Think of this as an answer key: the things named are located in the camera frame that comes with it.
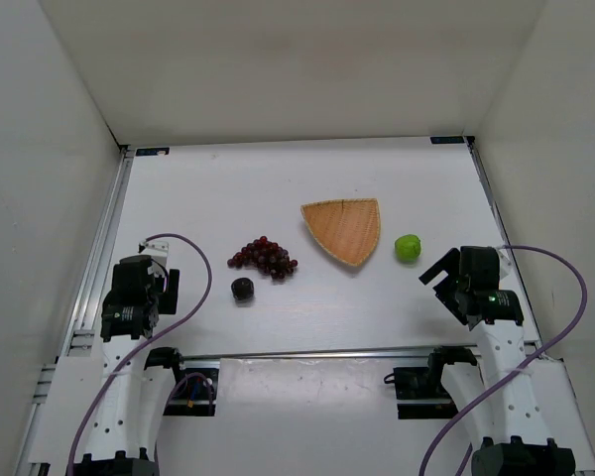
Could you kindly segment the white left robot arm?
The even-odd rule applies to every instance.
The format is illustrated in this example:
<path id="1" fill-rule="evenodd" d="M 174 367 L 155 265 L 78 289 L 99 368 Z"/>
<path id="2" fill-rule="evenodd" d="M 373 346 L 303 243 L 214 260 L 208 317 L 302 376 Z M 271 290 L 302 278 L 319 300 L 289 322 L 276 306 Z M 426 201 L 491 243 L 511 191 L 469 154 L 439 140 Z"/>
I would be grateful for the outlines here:
<path id="1" fill-rule="evenodd" d="M 179 271 L 165 254 L 135 255 L 113 268 L 101 306 L 102 389 L 71 447 L 69 475 L 157 475 L 155 447 L 166 399 L 182 376 L 173 347 L 158 347 L 161 314 L 177 310 Z"/>

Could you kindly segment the green fake apple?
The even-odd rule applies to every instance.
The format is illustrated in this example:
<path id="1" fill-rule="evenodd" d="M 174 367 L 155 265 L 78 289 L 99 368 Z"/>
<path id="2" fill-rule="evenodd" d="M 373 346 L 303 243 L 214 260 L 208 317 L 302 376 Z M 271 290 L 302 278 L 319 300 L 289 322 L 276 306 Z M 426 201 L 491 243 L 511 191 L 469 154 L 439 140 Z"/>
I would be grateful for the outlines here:
<path id="1" fill-rule="evenodd" d="M 403 263 L 415 262 L 421 254 L 421 240 L 415 234 L 400 236 L 394 243 L 397 259 Z"/>

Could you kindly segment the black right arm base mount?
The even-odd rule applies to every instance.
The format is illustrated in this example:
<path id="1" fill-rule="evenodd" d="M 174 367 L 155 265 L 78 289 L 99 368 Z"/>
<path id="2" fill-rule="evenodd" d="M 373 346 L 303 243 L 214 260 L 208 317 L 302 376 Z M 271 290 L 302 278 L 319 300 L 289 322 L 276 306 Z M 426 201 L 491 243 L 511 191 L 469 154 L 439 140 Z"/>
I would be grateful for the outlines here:
<path id="1" fill-rule="evenodd" d="M 425 366 L 395 367 L 383 378 L 395 390 L 398 420 L 450 419 L 457 414 L 452 398 L 440 383 L 447 348 L 435 348 Z"/>

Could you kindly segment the dark purple fake fruit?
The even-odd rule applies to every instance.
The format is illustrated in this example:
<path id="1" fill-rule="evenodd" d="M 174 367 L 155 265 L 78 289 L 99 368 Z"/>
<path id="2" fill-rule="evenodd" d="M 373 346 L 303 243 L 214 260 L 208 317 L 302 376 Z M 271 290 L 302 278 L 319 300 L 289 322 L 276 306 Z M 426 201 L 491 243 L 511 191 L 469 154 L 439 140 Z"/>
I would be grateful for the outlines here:
<path id="1" fill-rule="evenodd" d="M 246 302 L 255 295 L 255 287 L 249 278 L 238 278 L 231 283 L 231 292 L 236 302 Z"/>

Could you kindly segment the red fake grape bunch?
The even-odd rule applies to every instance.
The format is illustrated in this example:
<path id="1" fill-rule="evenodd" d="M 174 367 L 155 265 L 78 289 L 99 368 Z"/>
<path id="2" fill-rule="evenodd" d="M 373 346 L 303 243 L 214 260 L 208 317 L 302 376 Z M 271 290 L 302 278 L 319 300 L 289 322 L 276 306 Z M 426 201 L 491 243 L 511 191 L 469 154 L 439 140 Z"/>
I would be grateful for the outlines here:
<path id="1" fill-rule="evenodd" d="M 272 280 L 283 281 L 298 269 L 298 260 L 289 250 L 263 235 L 247 243 L 227 262 L 229 268 L 255 269 Z"/>

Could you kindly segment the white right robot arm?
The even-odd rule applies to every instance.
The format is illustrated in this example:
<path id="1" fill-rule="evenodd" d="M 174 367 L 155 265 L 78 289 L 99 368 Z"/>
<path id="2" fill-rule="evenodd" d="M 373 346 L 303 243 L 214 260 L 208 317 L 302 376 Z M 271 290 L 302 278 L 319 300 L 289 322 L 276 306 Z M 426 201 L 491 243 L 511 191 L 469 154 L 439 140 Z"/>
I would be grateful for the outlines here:
<path id="1" fill-rule="evenodd" d="M 438 444 L 458 423 L 470 443 L 461 470 L 474 475 L 572 475 L 571 449 L 559 446 L 542 416 L 529 365 L 542 350 L 528 353 L 524 314 L 517 294 L 503 290 L 501 256 L 492 247 L 450 249 L 420 276 L 437 299 L 472 334 L 479 355 L 464 347 L 435 349 L 428 367 L 455 403 L 456 415 L 425 452 L 425 473 Z"/>

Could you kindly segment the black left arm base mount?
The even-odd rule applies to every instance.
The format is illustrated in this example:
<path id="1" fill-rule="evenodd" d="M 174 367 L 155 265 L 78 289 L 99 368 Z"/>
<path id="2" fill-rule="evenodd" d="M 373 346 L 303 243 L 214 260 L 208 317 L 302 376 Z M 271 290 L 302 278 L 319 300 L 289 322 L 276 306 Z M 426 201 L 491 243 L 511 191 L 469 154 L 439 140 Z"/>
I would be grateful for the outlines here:
<path id="1" fill-rule="evenodd" d="M 166 417 L 214 417 L 217 408 L 218 360 L 186 361 L 183 376 L 192 374 L 168 402 Z"/>

